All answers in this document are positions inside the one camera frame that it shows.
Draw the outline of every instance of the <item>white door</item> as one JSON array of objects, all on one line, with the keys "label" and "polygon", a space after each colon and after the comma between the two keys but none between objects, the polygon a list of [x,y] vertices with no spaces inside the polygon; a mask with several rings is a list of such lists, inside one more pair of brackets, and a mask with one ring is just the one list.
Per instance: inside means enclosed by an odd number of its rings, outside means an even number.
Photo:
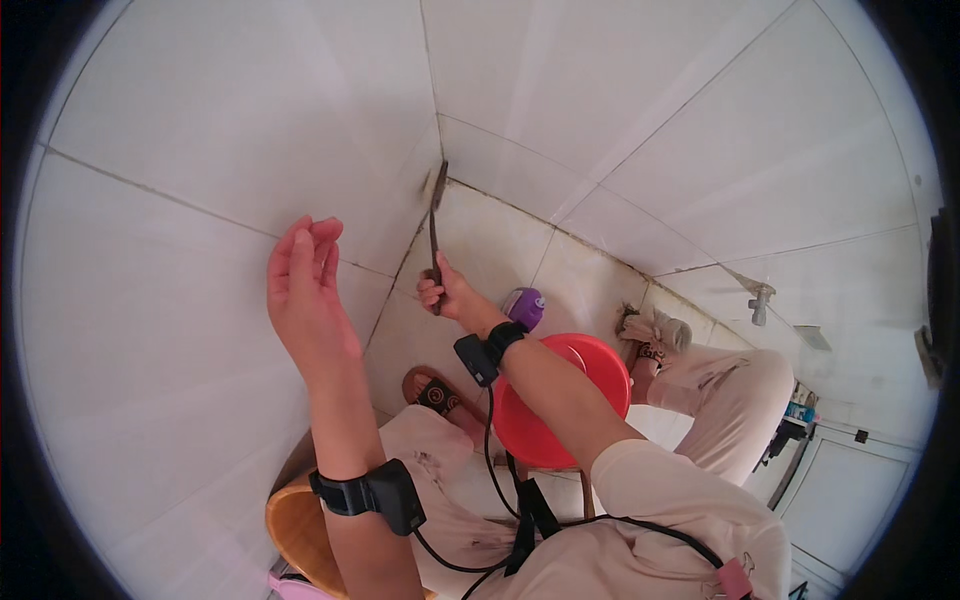
[{"label": "white door", "polygon": [[920,452],[820,425],[775,513],[793,544],[795,570],[842,588],[900,504]]}]

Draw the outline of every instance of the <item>water faucet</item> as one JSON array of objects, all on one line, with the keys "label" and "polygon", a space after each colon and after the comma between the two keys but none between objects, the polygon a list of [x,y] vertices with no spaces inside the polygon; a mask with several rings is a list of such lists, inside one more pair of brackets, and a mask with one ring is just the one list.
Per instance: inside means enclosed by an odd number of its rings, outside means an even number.
[{"label": "water faucet", "polygon": [[756,298],[747,301],[747,306],[754,309],[754,316],[750,322],[757,327],[763,327],[767,324],[767,302],[773,295],[774,289],[766,283],[761,283],[756,288]]}]

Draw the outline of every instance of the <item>sandal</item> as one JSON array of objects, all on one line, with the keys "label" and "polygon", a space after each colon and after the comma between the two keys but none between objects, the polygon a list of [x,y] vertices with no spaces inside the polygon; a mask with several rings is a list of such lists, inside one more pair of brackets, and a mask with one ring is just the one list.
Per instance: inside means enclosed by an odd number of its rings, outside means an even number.
[{"label": "sandal", "polygon": [[[430,382],[426,384],[423,391],[419,394],[414,392],[414,376],[426,375],[430,377]],[[446,415],[457,406],[463,406],[480,423],[487,422],[487,417],[480,412],[472,402],[464,402],[463,395],[453,389],[446,379],[437,371],[425,367],[414,367],[407,374],[403,375],[403,397],[407,404],[420,404],[433,409],[441,417]]]},{"label": "sandal", "polygon": [[638,342],[636,347],[636,356],[649,358],[650,360],[657,363],[657,369],[663,368],[663,352],[655,350],[653,344],[650,342]]}]

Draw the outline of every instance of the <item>purple bottle cap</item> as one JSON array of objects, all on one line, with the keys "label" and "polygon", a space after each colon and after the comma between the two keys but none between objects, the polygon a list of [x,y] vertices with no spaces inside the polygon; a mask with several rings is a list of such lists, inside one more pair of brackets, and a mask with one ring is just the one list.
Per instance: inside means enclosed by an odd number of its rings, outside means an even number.
[{"label": "purple bottle cap", "polygon": [[533,331],[543,317],[545,306],[546,299],[538,290],[518,287],[503,302],[503,313],[511,321],[523,323],[528,331]]}]

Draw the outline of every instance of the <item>light pink sleeve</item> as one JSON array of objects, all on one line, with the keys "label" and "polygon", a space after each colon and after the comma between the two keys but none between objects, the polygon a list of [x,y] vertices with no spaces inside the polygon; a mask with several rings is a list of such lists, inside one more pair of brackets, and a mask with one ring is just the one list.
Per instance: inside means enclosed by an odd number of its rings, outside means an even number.
[{"label": "light pink sleeve", "polygon": [[734,557],[743,563],[747,553],[756,564],[750,577],[756,597],[786,596],[790,582],[786,532],[782,522],[748,492],[646,440],[611,445],[594,461],[590,479],[610,515],[676,527],[706,544],[724,563]]}]

